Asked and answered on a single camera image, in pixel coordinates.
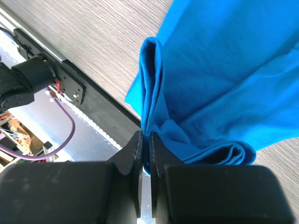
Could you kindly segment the blue t shirt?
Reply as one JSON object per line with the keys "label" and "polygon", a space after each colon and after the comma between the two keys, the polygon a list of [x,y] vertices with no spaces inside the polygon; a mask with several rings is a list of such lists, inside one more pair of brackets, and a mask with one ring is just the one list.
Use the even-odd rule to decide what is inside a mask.
{"label": "blue t shirt", "polygon": [[248,165],[298,137],[298,1],[173,1],[125,101],[186,164]]}

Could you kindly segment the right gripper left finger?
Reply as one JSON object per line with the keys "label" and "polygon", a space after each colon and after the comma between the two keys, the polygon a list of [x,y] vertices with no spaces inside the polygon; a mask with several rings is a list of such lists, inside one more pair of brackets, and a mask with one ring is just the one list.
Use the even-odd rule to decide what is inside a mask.
{"label": "right gripper left finger", "polygon": [[107,161],[17,164],[0,174],[3,224],[135,224],[141,216],[140,131]]}

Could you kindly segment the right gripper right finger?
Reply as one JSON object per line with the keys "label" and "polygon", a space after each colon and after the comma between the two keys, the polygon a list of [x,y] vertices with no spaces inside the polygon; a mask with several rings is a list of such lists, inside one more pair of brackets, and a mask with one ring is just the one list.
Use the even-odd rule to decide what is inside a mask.
{"label": "right gripper right finger", "polygon": [[158,224],[293,224],[277,177],[263,166],[186,165],[149,139],[152,216]]}

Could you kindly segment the aluminium rail frame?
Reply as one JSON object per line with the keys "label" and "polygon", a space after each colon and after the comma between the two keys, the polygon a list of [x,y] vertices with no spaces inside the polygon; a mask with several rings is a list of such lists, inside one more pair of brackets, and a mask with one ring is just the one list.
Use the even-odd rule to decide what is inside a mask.
{"label": "aluminium rail frame", "polygon": [[15,11],[8,7],[2,0],[0,1],[0,26],[14,33],[20,30],[37,48],[43,49],[52,58],[62,62],[67,59],[58,51],[44,36],[33,29]]}

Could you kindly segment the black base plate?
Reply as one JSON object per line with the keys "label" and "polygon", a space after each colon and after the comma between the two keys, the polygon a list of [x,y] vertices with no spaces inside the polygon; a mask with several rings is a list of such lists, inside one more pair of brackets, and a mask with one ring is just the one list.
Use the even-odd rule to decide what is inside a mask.
{"label": "black base plate", "polygon": [[37,48],[20,30],[14,32],[26,59],[39,56],[51,64],[60,81],[60,90],[80,111],[95,122],[119,145],[124,146],[140,129],[139,120],[113,97],[100,88],[71,61],[62,62],[52,58],[43,49]]}

